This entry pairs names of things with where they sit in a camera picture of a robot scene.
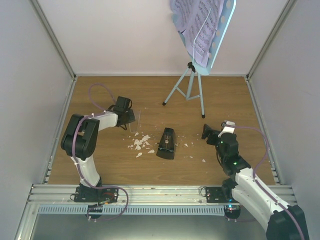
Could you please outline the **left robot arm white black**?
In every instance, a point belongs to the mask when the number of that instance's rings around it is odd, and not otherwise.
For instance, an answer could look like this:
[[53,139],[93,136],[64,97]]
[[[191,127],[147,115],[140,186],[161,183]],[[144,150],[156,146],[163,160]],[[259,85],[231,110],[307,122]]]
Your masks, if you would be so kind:
[[98,133],[107,128],[127,129],[135,121],[132,100],[119,96],[115,104],[101,113],[73,114],[63,134],[61,149],[71,158],[77,169],[80,183],[70,199],[76,203],[110,204],[117,202],[119,189],[115,186],[103,187],[98,174],[94,151]]

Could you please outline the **black metronome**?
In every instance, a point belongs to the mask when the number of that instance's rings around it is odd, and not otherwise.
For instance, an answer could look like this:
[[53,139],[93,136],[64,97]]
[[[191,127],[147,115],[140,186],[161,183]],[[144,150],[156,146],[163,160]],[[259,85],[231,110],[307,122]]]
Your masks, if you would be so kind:
[[165,127],[158,143],[156,156],[165,160],[175,158],[177,148],[176,133],[173,128]]

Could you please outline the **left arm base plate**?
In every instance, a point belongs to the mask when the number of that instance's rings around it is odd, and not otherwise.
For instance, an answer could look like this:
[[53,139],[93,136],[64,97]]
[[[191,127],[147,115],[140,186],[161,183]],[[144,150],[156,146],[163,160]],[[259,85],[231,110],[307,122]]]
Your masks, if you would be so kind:
[[69,198],[75,203],[110,204],[117,202],[118,193],[119,190],[117,188],[95,189],[80,185]]

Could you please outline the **clear plastic metronome cover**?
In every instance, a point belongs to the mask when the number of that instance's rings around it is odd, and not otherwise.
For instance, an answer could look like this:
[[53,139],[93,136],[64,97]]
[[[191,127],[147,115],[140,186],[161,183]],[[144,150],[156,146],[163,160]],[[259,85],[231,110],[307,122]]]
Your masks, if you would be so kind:
[[141,120],[141,110],[134,109],[134,121],[129,123],[129,130],[131,133],[136,133],[140,127],[140,120]]

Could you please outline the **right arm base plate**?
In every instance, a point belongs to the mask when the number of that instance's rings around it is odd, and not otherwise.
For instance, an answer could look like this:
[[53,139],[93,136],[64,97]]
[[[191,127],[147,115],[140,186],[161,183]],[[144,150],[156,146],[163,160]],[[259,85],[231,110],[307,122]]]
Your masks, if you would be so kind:
[[202,197],[206,198],[207,203],[211,204],[239,204],[232,197],[231,189],[227,186],[202,186],[199,190]]

